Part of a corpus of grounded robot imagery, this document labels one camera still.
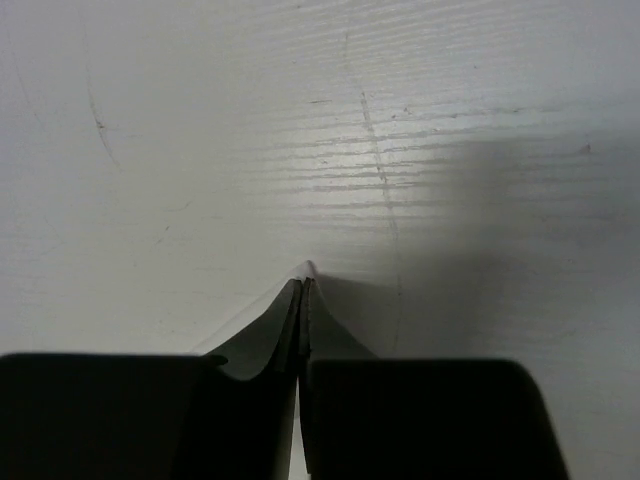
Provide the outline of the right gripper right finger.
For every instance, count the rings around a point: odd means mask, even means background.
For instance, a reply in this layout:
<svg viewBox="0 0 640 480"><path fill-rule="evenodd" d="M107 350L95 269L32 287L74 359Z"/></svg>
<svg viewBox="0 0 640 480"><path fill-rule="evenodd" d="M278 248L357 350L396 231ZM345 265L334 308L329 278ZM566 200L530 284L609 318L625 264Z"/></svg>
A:
<svg viewBox="0 0 640 480"><path fill-rule="evenodd" d="M314 479L565 479L541 391L505 359L373 355L306 280L300 424Z"/></svg>

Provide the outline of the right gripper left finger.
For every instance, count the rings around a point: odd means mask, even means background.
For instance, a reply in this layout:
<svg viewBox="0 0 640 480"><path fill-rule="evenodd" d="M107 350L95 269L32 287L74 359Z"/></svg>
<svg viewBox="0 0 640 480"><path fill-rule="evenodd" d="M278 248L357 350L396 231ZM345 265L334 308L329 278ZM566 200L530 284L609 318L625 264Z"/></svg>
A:
<svg viewBox="0 0 640 480"><path fill-rule="evenodd" d="M199 355L1 359L5 479L285 479L303 285Z"/></svg>

